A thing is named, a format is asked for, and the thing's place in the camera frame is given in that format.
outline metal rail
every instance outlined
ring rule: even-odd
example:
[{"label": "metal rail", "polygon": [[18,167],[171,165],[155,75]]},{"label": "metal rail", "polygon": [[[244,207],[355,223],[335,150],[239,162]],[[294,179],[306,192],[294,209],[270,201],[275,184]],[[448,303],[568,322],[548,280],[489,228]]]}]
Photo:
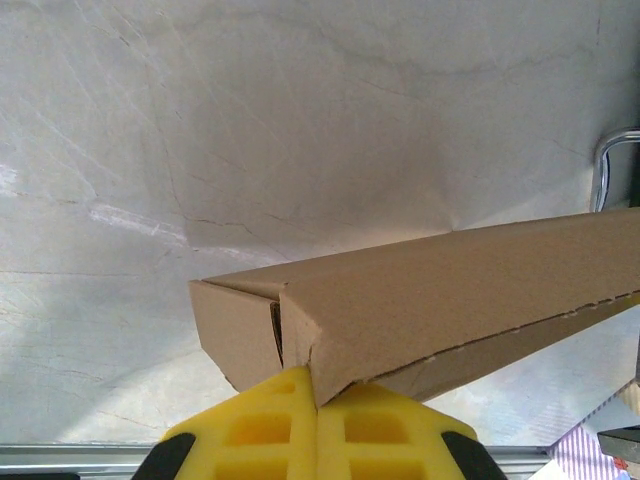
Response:
[{"label": "metal rail", "polygon": [[595,151],[595,171],[593,173],[593,189],[591,194],[591,211],[601,212],[609,194],[611,166],[609,150],[623,143],[640,142],[640,127],[615,130],[600,139]]},{"label": "metal rail", "polygon": [[[24,473],[76,473],[82,480],[130,480],[152,445],[0,445],[0,477]],[[528,478],[549,457],[537,447],[488,447],[509,478]]]}]

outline yellow foam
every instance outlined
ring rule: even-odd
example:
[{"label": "yellow foam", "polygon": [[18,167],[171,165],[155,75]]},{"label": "yellow foam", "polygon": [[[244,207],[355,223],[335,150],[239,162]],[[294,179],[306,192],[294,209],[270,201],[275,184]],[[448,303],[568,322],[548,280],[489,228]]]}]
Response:
[{"label": "yellow foam", "polygon": [[312,480],[316,409],[306,368],[277,375],[167,432],[196,441],[176,480]]},{"label": "yellow foam", "polygon": [[473,429],[376,385],[315,409],[294,368],[167,432],[196,436],[176,480],[464,480],[441,434]]},{"label": "yellow foam", "polygon": [[441,434],[473,429],[377,385],[356,385],[318,411],[318,479],[464,480]]}]

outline yellow foam holder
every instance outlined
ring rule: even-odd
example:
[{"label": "yellow foam holder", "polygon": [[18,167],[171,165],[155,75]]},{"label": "yellow foam holder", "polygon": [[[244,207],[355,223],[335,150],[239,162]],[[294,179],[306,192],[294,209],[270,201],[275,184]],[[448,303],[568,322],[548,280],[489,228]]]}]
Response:
[{"label": "yellow foam holder", "polygon": [[299,367],[169,430],[133,480],[494,478],[468,425],[373,384],[316,410]]}]

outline black rubber edge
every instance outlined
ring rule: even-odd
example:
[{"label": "black rubber edge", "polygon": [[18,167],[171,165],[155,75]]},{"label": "black rubber edge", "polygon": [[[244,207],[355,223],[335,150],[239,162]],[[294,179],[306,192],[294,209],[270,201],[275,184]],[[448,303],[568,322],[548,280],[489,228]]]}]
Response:
[{"label": "black rubber edge", "polygon": [[132,480],[174,480],[195,441],[194,434],[179,433],[158,443],[134,473]]},{"label": "black rubber edge", "polygon": [[458,432],[444,432],[442,439],[466,480],[507,480],[481,443]]},{"label": "black rubber edge", "polygon": [[640,425],[598,432],[598,441],[605,455],[640,463]]},{"label": "black rubber edge", "polygon": [[2,480],[80,480],[77,473],[5,473]]}]

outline metal handle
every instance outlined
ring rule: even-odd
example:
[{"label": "metal handle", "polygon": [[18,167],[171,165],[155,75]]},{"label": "metal handle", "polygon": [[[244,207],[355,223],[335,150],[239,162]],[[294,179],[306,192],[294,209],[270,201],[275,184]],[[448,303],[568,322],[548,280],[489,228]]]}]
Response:
[{"label": "metal handle", "polygon": [[600,139],[595,151],[595,172],[593,176],[593,192],[591,195],[591,211],[601,212],[609,194],[609,150],[623,143],[640,142],[640,127],[615,130]]}]

